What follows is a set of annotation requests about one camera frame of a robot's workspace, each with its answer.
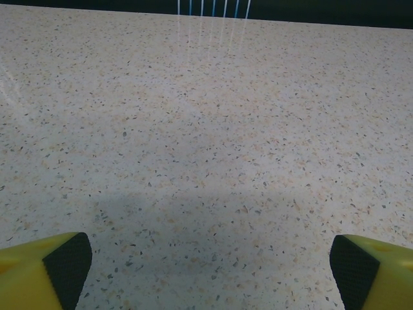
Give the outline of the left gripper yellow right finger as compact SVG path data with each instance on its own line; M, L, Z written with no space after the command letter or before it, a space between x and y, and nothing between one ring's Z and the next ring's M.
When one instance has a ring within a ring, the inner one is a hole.
M345 309L412 309L412 249L337 235L329 262Z

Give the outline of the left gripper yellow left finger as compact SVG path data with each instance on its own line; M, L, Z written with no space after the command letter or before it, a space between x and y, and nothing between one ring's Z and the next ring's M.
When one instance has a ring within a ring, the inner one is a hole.
M75 309L91 263L84 232L1 249L1 309Z

